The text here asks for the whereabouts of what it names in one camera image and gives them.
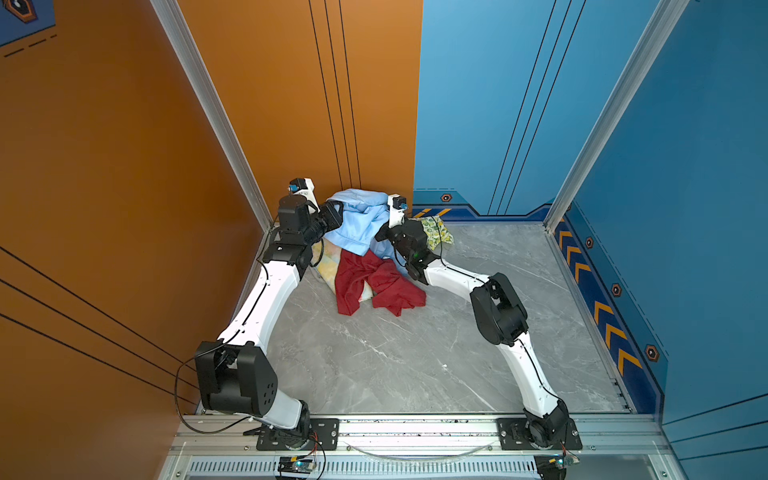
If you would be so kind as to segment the light blue cloth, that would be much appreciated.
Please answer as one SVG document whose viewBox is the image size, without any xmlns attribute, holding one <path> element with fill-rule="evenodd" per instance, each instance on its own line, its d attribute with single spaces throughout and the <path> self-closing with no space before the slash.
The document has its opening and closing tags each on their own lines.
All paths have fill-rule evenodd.
<svg viewBox="0 0 768 480">
<path fill-rule="evenodd" d="M 395 259 L 388 241 L 377 241 L 376 234 L 389 223 L 389 196 L 383 192 L 347 189 L 330 197 L 343 204 L 343 220 L 339 228 L 324 235 L 333 245 L 358 256 L 369 251 L 381 259 Z"/>
</svg>

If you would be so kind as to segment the pastel floral cloth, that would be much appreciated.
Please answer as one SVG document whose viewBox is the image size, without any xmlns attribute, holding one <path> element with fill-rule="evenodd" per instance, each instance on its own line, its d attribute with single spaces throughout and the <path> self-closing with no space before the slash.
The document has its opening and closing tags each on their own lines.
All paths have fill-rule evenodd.
<svg viewBox="0 0 768 480">
<path fill-rule="evenodd" d="M 320 263 L 316 267 L 317 273 L 320 275 L 320 277 L 328 285 L 328 287 L 331 289 L 333 293 L 336 293 L 335 279 L 337 276 L 338 267 L 339 267 L 339 259 L 334 258 L 332 256 L 323 256 L 323 258 L 320 260 Z M 363 290 L 360 295 L 359 301 L 364 302 L 367 300 L 371 300 L 373 296 L 374 296 L 374 292 L 371 289 L 370 285 L 368 284 L 367 281 L 363 281 Z"/>
</svg>

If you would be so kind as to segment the dark red cloth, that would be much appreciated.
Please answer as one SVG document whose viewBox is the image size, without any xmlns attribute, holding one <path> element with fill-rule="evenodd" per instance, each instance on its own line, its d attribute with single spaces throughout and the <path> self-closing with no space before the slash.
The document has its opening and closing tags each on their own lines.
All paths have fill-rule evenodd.
<svg viewBox="0 0 768 480">
<path fill-rule="evenodd" d="M 381 259 L 372 251 L 359 256 L 342 250 L 334 280 L 337 309 L 352 316 L 360 308 L 364 286 L 373 292 L 374 308 L 384 308 L 396 317 L 407 309 L 426 306 L 426 293 L 406 279 L 391 259 Z"/>
</svg>

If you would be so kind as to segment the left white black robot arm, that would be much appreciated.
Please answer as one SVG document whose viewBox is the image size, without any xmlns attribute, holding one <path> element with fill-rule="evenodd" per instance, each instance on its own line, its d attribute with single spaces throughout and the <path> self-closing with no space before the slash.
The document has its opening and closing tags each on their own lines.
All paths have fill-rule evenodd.
<svg viewBox="0 0 768 480">
<path fill-rule="evenodd" d="M 343 212 L 337 200 L 319 205 L 308 193 L 283 197 L 251 293 L 217 340 L 201 342 L 193 357 L 204 409 L 254 418 L 290 449 L 310 440 L 309 407 L 280 389 L 267 358 L 270 337 L 312 265 L 313 245 L 341 227 Z"/>
</svg>

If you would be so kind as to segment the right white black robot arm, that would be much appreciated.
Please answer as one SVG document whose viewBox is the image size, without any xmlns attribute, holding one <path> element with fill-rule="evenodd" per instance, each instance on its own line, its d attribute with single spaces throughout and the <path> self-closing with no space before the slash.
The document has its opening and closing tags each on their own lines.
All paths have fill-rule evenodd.
<svg viewBox="0 0 768 480">
<path fill-rule="evenodd" d="M 389 242 L 409 276 L 467 299 L 481 336 L 496 346 L 519 388 L 528 441 L 540 449 L 563 447 L 570 415 L 542 372 L 528 327 L 528 313 L 506 275 L 485 275 L 445 261 L 428 246 L 424 224 L 406 219 L 384 225 L 375 239 Z"/>
</svg>

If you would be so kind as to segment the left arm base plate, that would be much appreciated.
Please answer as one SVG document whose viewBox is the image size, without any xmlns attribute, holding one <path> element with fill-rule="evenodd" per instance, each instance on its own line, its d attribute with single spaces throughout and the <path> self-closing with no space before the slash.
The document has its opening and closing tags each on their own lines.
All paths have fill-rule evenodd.
<svg viewBox="0 0 768 480">
<path fill-rule="evenodd" d="M 309 451 L 317 447 L 335 451 L 338 446 L 340 420 L 338 418 L 311 417 L 302 420 L 294 429 L 263 427 L 258 436 L 258 451 Z"/>
</svg>

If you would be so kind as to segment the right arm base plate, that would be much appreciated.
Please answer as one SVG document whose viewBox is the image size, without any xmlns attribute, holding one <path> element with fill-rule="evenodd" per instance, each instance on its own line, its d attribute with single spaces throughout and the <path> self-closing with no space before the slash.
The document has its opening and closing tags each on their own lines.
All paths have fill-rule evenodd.
<svg viewBox="0 0 768 480">
<path fill-rule="evenodd" d="M 583 443 L 573 419 L 552 431 L 525 418 L 504 417 L 495 421 L 503 450 L 581 450 Z"/>
</svg>

